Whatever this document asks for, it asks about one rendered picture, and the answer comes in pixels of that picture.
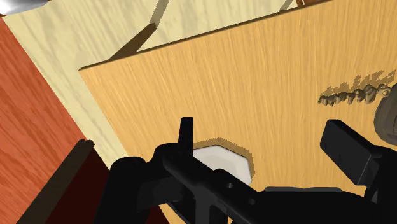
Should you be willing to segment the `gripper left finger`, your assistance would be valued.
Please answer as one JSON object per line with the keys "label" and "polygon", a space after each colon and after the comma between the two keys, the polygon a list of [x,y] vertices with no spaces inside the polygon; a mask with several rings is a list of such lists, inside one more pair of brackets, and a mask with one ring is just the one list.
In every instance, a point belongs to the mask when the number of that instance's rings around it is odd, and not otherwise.
{"label": "gripper left finger", "polygon": [[259,224],[258,192],[193,156],[192,117],[181,119],[178,141],[157,146],[149,162],[124,157],[111,165],[94,224],[147,224],[162,204],[186,224]]}

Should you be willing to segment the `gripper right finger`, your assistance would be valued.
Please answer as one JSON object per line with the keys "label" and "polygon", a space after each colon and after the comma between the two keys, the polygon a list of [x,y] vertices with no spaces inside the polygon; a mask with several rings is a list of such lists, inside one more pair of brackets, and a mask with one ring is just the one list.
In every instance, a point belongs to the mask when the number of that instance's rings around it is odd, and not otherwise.
{"label": "gripper right finger", "polygon": [[397,151],[372,144],[341,120],[326,122],[321,149],[356,186],[375,224],[397,224]]}

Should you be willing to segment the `grey corkscrew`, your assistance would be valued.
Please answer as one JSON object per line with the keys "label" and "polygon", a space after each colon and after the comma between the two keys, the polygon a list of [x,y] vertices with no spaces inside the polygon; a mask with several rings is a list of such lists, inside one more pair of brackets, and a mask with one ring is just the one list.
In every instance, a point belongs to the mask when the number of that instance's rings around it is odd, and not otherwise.
{"label": "grey corkscrew", "polygon": [[397,84],[389,87],[380,84],[374,87],[367,84],[363,89],[356,89],[352,92],[340,92],[332,95],[322,95],[317,103],[324,106],[333,106],[340,102],[347,101],[352,104],[353,100],[370,104],[376,100],[377,96],[382,99],[375,110],[374,129],[381,140],[388,144],[397,146]]}

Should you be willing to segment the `white octagonal dish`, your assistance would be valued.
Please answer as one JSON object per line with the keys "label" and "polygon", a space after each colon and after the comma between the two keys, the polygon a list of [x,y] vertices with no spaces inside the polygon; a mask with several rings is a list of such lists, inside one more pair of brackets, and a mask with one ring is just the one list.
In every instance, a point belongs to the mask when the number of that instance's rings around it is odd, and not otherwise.
{"label": "white octagonal dish", "polygon": [[223,169],[247,185],[252,183],[249,161],[240,154],[214,145],[194,149],[193,156],[212,170]]}

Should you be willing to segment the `light wooden table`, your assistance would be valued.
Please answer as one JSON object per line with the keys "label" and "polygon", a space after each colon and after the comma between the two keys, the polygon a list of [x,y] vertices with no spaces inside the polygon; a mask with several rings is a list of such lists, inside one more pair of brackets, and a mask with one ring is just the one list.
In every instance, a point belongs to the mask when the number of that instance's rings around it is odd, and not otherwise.
{"label": "light wooden table", "polygon": [[247,157],[255,190],[337,186],[363,195],[320,148],[326,121],[373,144],[376,103],[322,95],[397,83],[397,0],[327,0],[80,69],[130,155],[149,159],[194,119],[195,147]]}

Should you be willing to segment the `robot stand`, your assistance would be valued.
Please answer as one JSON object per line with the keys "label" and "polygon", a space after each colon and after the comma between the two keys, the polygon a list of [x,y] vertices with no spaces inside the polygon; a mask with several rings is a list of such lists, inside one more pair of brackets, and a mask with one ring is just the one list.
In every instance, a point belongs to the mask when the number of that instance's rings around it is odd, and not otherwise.
{"label": "robot stand", "polygon": [[107,166],[91,140],[79,140],[17,224],[169,224],[172,200],[152,165],[121,157]]}

